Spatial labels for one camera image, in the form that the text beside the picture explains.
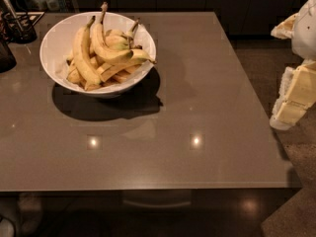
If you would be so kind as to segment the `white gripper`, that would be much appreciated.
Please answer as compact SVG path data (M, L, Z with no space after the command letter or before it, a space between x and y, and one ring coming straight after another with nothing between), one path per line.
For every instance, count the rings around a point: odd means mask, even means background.
M299 10L275 26L271 36L291 39L292 51L303 59L316 59L316 0L308 0ZM316 103L316 62L286 67L279 96L273 107L270 126L288 130Z

